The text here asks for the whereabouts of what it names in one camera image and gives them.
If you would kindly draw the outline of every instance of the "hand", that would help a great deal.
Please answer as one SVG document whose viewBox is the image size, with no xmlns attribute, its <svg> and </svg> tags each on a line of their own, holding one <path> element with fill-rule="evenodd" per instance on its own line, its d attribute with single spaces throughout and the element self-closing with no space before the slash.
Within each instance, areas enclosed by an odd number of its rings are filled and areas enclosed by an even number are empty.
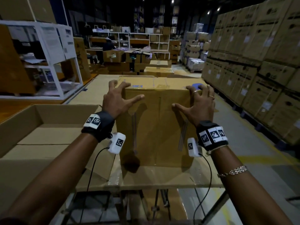
<svg viewBox="0 0 300 225">
<path fill-rule="evenodd" d="M 143 99 L 144 95 L 137 95 L 136 97 L 125 100 L 122 98 L 121 93 L 122 90 L 126 87 L 129 87 L 130 83 L 122 82 L 117 88 L 118 84 L 117 80 L 111 80 L 108 83 L 108 93 L 103 96 L 103 105 L 102 110 L 106 111 L 116 119 L 120 114 L 125 113 L 133 104 Z"/>
<path fill-rule="evenodd" d="M 198 86 L 202 90 L 202 95 L 199 95 L 198 92 L 195 92 L 196 89 L 192 86 L 186 86 L 190 91 L 191 96 L 194 98 L 194 105 L 190 108 L 186 108 L 178 103 L 173 103 L 172 106 L 180 110 L 187 119 L 197 127 L 200 121 L 212 121 L 214 117 L 214 95 L 215 91 L 211 86 Z"/>
</svg>

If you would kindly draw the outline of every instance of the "person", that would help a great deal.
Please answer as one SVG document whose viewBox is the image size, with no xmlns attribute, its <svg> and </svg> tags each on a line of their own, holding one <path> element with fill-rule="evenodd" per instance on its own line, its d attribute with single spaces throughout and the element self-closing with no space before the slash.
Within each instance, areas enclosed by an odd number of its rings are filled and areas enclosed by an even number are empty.
<svg viewBox="0 0 300 225">
<path fill-rule="evenodd" d="M 116 80 L 109 82 L 109 91 L 104 95 L 102 111 L 91 116 L 100 117 L 99 126 L 82 129 L 82 133 L 22 191 L 2 215 L 1 225 L 50 223 L 81 178 L 82 171 L 95 147 L 110 133 L 114 120 L 134 103 L 144 98 L 141 94 L 124 100 L 121 92 L 129 87 L 130 83 L 122 82 L 117 88 L 116 85 Z M 252 174 L 245 168 L 241 169 L 243 164 L 227 146 L 226 138 L 223 137 L 223 140 L 217 142 L 223 142 L 221 145 L 208 144 L 207 140 L 202 140 L 204 139 L 203 133 L 211 133 L 211 127 L 223 130 L 222 127 L 212 122 L 215 108 L 213 88 L 200 85 L 202 95 L 196 93 L 197 90 L 192 86 L 186 88 L 191 92 L 193 106 L 186 108 L 174 103 L 172 109 L 181 111 L 196 127 L 199 144 L 203 145 L 205 142 L 207 145 L 204 148 L 210 152 L 242 223 L 291 225 L 285 213 Z"/>
<path fill-rule="evenodd" d="M 114 50 L 116 47 L 113 45 L 112 40 L 106 37 L 106 43 L 103 44 L 103 51 Z"/>
</svg>

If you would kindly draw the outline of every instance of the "forearm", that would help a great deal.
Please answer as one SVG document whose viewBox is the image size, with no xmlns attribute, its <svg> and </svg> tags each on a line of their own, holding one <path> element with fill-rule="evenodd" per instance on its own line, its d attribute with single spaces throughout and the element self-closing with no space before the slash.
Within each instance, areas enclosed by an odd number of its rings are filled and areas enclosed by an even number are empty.
<svg viewBox="0 0 300 225">
<path fill-rule="evenodd" d="M 227 146 L 212 151 L 211 157 L 219 174 L 228 173 L 243 165 Z M 249 171 L 221 179 L 243 224 L 292 225 Z"/>
<path fill-rule="evenodd" d="M 81 178 L 98 141 L 82 133 L 19 195 L 7 217 L 30 224 L 49 223 Z"/>
</svg>

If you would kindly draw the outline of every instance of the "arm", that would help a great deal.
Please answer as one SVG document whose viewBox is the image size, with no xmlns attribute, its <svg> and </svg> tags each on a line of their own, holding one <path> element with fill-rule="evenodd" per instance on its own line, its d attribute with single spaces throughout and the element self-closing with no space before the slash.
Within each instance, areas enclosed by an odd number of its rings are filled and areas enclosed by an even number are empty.
<svg viewBox="0 0 300 225">
<path fill-rule="evenodd" d="M 130 83 L 122 82 L 118 88 L 115 88 L 116 84 L 117 81 L 109 82 L 109 92 L 104 95 L 102 106 L 102 110 L 113 120 L 144 98 L 144 95 L 138 95 L 124 100 L 121 97 L 122 89 L 130 86 Z M 22 191 L 4 216 L 18 218 L 28 224 L 50 223 L 81 178 L 98 144 L 97 139 L 105 138 L 105 133 L 97 131 L 81 133 Z"/>
<path fill-rule="evenodd" d="M 215 108 L 213 88 L 203 85 L 200 85 L 200 88 L 201 96 L 194 93 L 196 91 L 194 87 L 187 86 L 194 99 L 192 107 L 186 108 L 176 103 L 172 105 L 184 113 L 197 129 L 201 128 L 199 126 L 201 121 L 212 122 Z M 243 165 L 228 146 L 212 150 L 211 157 L 219 174 L 228 173 Z M 292 225 L 285 213 L 249 171 L 221 179 L 243 224 Z"/>
</svg>

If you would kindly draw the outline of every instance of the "finger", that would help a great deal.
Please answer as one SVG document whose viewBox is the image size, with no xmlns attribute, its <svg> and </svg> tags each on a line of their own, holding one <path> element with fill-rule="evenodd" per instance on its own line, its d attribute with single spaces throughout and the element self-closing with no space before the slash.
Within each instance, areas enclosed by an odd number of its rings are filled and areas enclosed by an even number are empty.
<svg viewBox="0 0 300 225">
<path fill-rule="evenodd" d="M 133 104 L 142 100 L 143 98 L 145 98 L 145 95 L 137 95 L 136 97 L 133 97 L 132 99 L 126 100 L 126 103 L 128 103 L 130 106 L 132 106 Z"/>
<path fill-rule="evenodd" d="M 113 90 L 118 84 L 118 81 L 117 80 L 111 80 L 109 83 L 108 83 L 108 89 L 109 90 Z"/>
<path fill-rule="evenodd" d="M 131 85 L 131 83 L 128 83 L 128 82 L 125 82 L 123 81 L 119 86 L 118 86 L 118 89 L 122 90 L 126 87 L 129 87 Z"/>
<path fill-rule="evenodd" d="M 190 93 L 192 94 L 192 96 L 194 98 L 200 96 L 198 92 L 195 92 L 195 91 L 197 91 L 197 89 L 194 88 L 193 86 L 186 86 L 186 88 L 190 91 Z"/>
<path fill-rule="evenodd" d="M 184 107 L 184 106 L 182 106 L 178 103 L 173 103 L 172 107 L 176 108 L 177 110 L 181 111 L 184 114 L 186 114 L 186 110 L 188 109 L 188 108 L 186 108 L 186 107 Z"/>
<path fill-rule="evenodd" d="M 210 85 L 208 85 L 207 88 L 208 88 L 208 95 L 215 96 L 214 88 Z"/>
<path fill-rule="evenodd" d="M 199 85 L 198 87 L 202 90 L 202 95 L 207 97 L 208 96 L 208 88 L 204 85 Z"/>
</svg>

